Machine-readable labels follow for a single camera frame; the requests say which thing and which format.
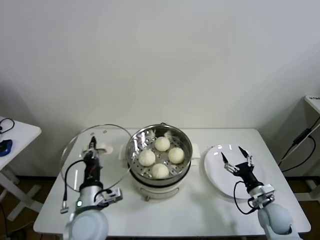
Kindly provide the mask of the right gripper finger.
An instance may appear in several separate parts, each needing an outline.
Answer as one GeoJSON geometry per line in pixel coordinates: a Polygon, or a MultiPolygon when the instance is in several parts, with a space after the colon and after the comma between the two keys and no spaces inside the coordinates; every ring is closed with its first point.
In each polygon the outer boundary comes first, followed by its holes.
{"type": "Polygon", "coordinates": [[[229,163],[229,161],[227,160],[226,156],[221,152],[222,155],[222,160],[224,163],[224,168],[230,172],[231,174],[235,174],[238,171],[238,168],[232,164],[229,163]]]}
{"type": "Polygon", "coordinates": [[[242,155],[244,156],[244,158],[246,159],[247,165],[248,165],[249,167],[253,167],[253,166],[254,166],[254,165],[253,165],[253,160],[252,160],[253,156],[250,155],[250,154],[248,153],[248,151],[245,150],[245,149],[243,149],[242,147],[238,146],[238,148],[239,148],[240,152],[242,153],[242,155]]]}

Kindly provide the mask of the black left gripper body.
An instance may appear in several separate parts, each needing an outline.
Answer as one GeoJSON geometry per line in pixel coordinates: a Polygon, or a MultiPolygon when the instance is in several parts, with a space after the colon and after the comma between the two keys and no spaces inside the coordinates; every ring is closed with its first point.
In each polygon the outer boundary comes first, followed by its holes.
{"type": "Polygon", "coordinates": [[[103,184],[100,181],[102,167],[101,167],[99,158],[85,157],[84,163],[85,163],[85,170],[84,170],[83,186],[84,187],[88,187],[88,186],[102,187],[103,184]]]}

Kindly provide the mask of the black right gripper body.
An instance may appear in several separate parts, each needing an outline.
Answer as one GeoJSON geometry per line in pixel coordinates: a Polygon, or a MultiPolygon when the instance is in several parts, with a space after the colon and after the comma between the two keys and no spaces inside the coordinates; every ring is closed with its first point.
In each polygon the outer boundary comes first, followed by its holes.
{"type": "Polygon", "coordinates": [[[238,171],[232,174],[236,177],[240,177],[243,180],[247,192],[250,192],[254,188],[262,185],[262,183],[258,181],[253,173],[255,166],[249,167],[247,162],[243,162],[235,166],[238,168],[238,171]]]}

